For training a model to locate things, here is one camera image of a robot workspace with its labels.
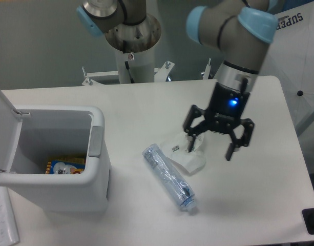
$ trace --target metal bracket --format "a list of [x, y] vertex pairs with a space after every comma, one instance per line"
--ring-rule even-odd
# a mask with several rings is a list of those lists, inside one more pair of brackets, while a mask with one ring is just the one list
[[[170, 61], [166, 61], [161, 68], [155, 68], [155, 82], [165, 82], [171, 81], [170, 72], [175, 66], [174, 63]], [[82, 82], [83, 86], [89, 86], [90, 82], [93, 86], [103, 86], [112, 83], [103, 83], [103, 81], [117, 81], [119, 80], [118, 71], [110, 71], [110, 72], [97, 72], [97, 73], [87, 73], [85, 80]]]

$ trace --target metal bolt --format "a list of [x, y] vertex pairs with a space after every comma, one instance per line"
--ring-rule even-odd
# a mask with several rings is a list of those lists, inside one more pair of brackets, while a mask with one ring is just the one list
[[128, 60], [134, 60], [134, 54], [133, 53], [128, 54]]
[[84, 77], [87, 77], [87, 73], [85, 71], [85, 67], [82, 67], [81, 69], [83, 70]]
[[171, 75], [168, 75], [168, 76], [167, 76], [167, 78], [166, 78], [166, 81], [167, 81], [167, 82], [171, 82], [171, 81], [173, 81], [172, 76], [171, 76]]

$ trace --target black object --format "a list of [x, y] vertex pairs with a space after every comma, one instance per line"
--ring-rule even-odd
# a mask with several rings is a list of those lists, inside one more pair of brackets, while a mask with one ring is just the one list
[[304, 217], [308, 233], [314, 235], [314, 209], [304, 209], [302, 211], [302, 215]]
[[[229, 134], [232, 143], [225, 156], [228, 161], [236, 149], [241, 146], [249, 146], [255, 124], [251, 119], [241, 119], [250, 96], [250, 93], [245, 92], [247, 84], [247, 78], [243, 78], [240, 91], [238, 91], [217, 82], [206, 110], [202, 110], [196, 105], [191, 106], [183, 124], [184, 131], [192, 139], [187, 149], [189, 152], [193, 149], [196, 137], [207, 130]], [[205, 120], [195, 127], [191, 127], [193, 120], [200, 116], [204, 116]], [[234, 129], [239, 125], [244, 127], [244, 132], [241, 138], [236, 138]]]

